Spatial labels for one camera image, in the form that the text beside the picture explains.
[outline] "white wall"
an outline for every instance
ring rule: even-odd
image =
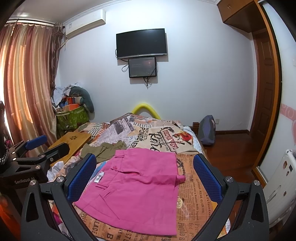
[[[217,130],[247,129],[254,87],[249,35],[222,23],[218,7],[197,0],[132,0],[106,10],[106,25],[70,39],[61,49],[62,86],[84,84],[95,106],[93,121],[110,121],[137,104],[184,125],[212,114]],[[130,80],[115,58],[116,34],[165,28],[168,61],[158,57],[158,77],[148,89]]]
[[[61,86],[61,76],[60,76],[60,73],[59,73],[59,65],[60,65],[60,63],[57,66],[57,75],[55,77],[56,86]]]
[[[251,39],[251,48],[252,48],[252,56],[253,56],[253,68],[254,68],[254,85],[253,85],[253,96],[252,96],[252,107],[251,107],[251,114],[250,114],[250,120],[248,125],[248,130],[251,130],[254,111],[255,111],[255,104],[256,104],[256,96],[257,96],[257,59],[256,59],[256,50],[255,50],[255,44],[253,40],[252,33],[250,33],[250,39]]]
[[[274,29],[281,57],[281,103],[296,110],[296,42],[273,7],[264,4],[264,8]],[[272,177],[287,149],[296,149],[292,133],[292,120],[280,114],[271,144],[260,166],[260,170],[267,180]]]

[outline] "black cable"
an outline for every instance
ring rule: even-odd
[[[126,72],[128,70],[128,64],[126,64],[125,66],[122,67],[121,71],[122,72]]]
[[[143,77],[145,83],[146,83],[146,86],[148,87],[148,80],[146,81],[145,77]]]
[[[117,49],[115,49],[115,56],[117,58]],[[126,61],[126,60],[123,60],[123,59],[120,59],[120,60],[122,60],[123,62],[127,62],[128,63],[128,61]]]
[[[155,68],[154,68],[154,70],[152,71],[151,75],[150,75],[149,77],[147,77],[147,82],[150,80],[150,78],[151,78],[153,72],[156,70],[156,66],[157,66],[157,59],[156,59],[156,58],[155,58],[155,61],[156,61]]]

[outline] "wooden door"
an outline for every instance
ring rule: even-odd
[[[275,68],[271,41],[267,31],[253,34],[257,58],[257,96],[251,136],[263,144],[274,105]]]

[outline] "doorframe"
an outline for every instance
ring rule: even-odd
[[[263,145],[262,145],[261,150],[258,154],[258,157],[252,167],[252,173],[258,179],[260,179],[262,181],[262,183],[261,183],[262,186],[265,186],[266,185],[265,178],[258,171],[257,167],[259,165],[261,165],[261,163],[265,157],[265,154],[269,148],[269,145],[270,145],[270,142],[273,137],[274,130],[275,130],[275,127],[277,124],[277,119],[279,116],[279,110],[280,110],[280,105],[281,105],[282,74],[281,74],[281,59],[280,59],[280,54],[279,54],[279,48],[277,45],[276,36],[274,34],[272,25],[267,17],[267,14],[266,14],[264,8],[257,1],[255,1],[255,4],[257,5],[259,12],[265,22],[266,29],[267,29],[267,32],[268,32],[268,35],[270,38],[271,48],[272,48],[272,52],[273,52],[273,56],[274,56],[274,70],[275,70],[275,92],[274,92],[274,102],[273,102],[273,108],[272,108],[272,112],[271,112],[271,118],[270,118],[268,130],[267,130]]]
[[[255,124],[255,117],[257,115],[257,109],[258,109],[258,102],[259,102],[259,89],[260,89],[260,68],[258,68],[259,66],[259,58],[258,58],[258,45],[257,45],[257,40],[256,38],[254,38],[254,36],[256,34],[260,34],[260,33],[264,33],[267,32],[267,29],[261,29],[255,32],[252,32],[252,37],[253,37],[253,41],[254,41],[254,47],[255,47],[255,54],[256,54],[256,64],[257,64],[257,92],[256,92],[256,101],[255,101],[255,108],[254,108],[254,114],[253,114],[253,120],[252,120],[252,124],[251,124],[251,128],[250,128],[250,135],[253,134],[253,128],[254,128],[254,124]]]

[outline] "laundry basket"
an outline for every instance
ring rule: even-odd
[[[56,114],[58,131],[76,130],[82,124],[89,122],[89,116],[83,106],[74,110]]]

